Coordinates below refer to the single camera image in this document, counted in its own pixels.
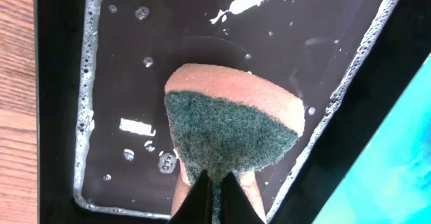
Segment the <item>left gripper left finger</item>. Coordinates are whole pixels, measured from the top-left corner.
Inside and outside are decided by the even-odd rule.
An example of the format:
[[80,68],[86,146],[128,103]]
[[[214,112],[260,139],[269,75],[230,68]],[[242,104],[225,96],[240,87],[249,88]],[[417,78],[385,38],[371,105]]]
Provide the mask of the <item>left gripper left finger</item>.
[[178,177],[168,224],[211,224],[213,183],[203,170],[193,186]]

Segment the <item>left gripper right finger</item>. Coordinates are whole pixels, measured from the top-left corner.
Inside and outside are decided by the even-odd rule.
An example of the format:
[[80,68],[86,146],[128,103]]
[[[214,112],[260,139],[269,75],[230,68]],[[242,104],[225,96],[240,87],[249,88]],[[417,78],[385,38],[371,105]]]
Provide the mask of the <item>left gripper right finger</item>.
[[232,172],[222,180],[221,202],[221,224],[264,224]]

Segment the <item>green and pink sponge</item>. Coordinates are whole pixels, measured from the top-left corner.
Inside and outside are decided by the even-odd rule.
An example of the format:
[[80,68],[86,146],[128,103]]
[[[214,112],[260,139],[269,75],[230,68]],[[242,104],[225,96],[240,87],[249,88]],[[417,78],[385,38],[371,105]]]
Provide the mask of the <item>green and pink sponge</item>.
[[179,67],[164,92],[180,161],[171,213],[180,210],[201,171],[216,184],[232,172],[265,221],[255,173],[279,162],[303,135],[302,100],[256,75],[203,64]]

